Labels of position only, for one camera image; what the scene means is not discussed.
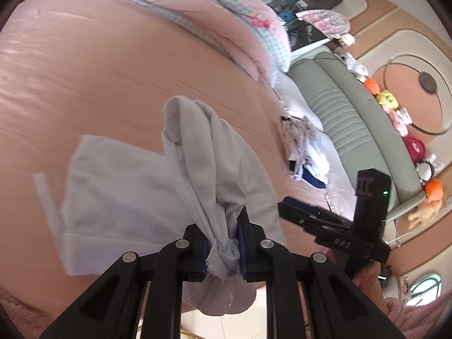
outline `white cloth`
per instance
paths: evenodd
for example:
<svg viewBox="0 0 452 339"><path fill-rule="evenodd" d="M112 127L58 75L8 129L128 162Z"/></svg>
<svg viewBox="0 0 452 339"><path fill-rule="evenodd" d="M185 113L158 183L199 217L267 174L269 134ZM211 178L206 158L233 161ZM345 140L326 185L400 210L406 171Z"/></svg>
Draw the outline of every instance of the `white cloth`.
<svg viewBox="0 0 452 339"><path fill-rule="evenodd" d="M287 114L282 127L286 158L295 161L295 179L301 180L305 166L316 179L327 184L329 163L320 136L322 132L306 116L297 119Z"/></svg>
<svg viewBox="0 0 452 339"><path fill-rule="evenodd" d="M293 177L300 182L306 182L301 178L303 176L303 165L314 177L316 177L316 172L323 175L322 172L324 173L328 170L327 179L325 180L327 182L324 182L326 184L325 197L328 205L333 213L352 221L356 208L355 190L350 183L349 177L342 166L339 154L331 139L327 134L314 129L313 127L310 128L311 133L314 132L314 136L312 134L309 136L315 139L316 148L319 150L319 156L315 158L321 159L320 167L317 169L317 167L313 167L308 163L308 151L314 153L311 148L307 147L305 144L304 147L308 149L308 151L305 151L304 149L299 148L298 142L294 140L300 132L299 128L295 125L292 126L292 121L281 121L281 123L283 127L282 134L284 136L283 142L286 151L286 159L295 161Z"/></svg>
<svg viewBox="0 0 452 339"><path fill-rule="evenodd" d="M323 132L323 125L320 119L309 108L308 103L298 89L297 85L286 74L279 72L276 77L274 91L279 97L286 111L296 118L306 116L313 123L317 130Z"/></svg>
<svg viewBox="0 0 452 339"><path fill-rule="evenodd" d="M83 136L67 175L60 211L44 176L42 206L69 275L101 274L127 251L159 251L196 223L210 244L209 277L184 285L182 297L207 315L239 313L255 287L239 272L236 218L285 244L277 200L259 159L206 104L177 96L164 106L162 155L98 136Z"/></svg>

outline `pink bedsheet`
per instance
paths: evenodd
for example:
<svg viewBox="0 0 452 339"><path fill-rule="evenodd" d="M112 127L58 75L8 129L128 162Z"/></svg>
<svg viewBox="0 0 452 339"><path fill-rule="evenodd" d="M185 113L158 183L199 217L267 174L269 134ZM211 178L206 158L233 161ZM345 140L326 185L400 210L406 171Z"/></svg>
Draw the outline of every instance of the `pink bedsheet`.
<svg viewBox="0 0 452 339"><path fill-rule="evenodd" d="M276 96L223 54L127 0L26 0L0 33L0 286L58 315L91 284L64 274L31 175L43 171L59 202L83 134L163 152L161 108L175 94L229 121L279 199L327 207L321 191L286 176ZM318 249L283 227L290 250Z"/></svg>

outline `window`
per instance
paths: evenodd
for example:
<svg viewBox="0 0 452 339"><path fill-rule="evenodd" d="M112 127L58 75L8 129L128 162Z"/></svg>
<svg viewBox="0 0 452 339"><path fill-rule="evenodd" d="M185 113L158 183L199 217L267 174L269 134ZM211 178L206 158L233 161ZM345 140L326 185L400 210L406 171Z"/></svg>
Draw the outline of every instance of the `window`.
<svg viewBox="0 0 452 339"><path fill-rule="evenodd" d="M441 294L441 277L429 274L418 279L411 287L407 306L423 306L436 300Z"/></svg>

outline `pillow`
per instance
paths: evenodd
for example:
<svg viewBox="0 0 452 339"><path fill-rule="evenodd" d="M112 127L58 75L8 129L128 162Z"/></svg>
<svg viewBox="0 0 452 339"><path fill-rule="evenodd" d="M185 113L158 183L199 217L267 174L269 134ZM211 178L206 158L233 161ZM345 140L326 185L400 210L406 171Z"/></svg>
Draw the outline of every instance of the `pillow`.
<svg viewBox="0 0 452 339"><path fill-rule="evenodd" d="M282 72L276 77L274 90L291 116L303 118L306 116L317 130L323 132L323 125L315 113L308 107L308 103L292 79Z"/></svg>
<svg viewBox="0 0 452 339"><path fill-rule="evenodd" d="M261 0L144 0L176 11L204 28L248 74L271 86L276 70L288 71L290 43L276 13Z"/></svg>

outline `yellow plush toy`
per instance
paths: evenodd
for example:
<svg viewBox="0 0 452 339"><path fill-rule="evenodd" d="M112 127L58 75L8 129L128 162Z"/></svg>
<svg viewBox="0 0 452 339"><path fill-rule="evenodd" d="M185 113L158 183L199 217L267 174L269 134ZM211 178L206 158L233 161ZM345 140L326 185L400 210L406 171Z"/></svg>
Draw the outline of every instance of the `yellow plush toy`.
<svg viewBox="0 0 452 339"><path fill-rule="evenodd" d="M399 103L397 99L392 95L392 93L389 90L383 90L379 92L376 96L376 99L380 106L386 106L390 110L396 110L397 108L399 108Z"/></svg>
<svg viewBox="0 0 452 339"><path fill-rule="evenodd" d="M412 230L417 224L425 225L428 221L438 214L442 205L442 197L444 190L441 181L438 179L431 179L425 185L426 198L425 201L418 206L417 210L408 214L408 229Z"/></svg>

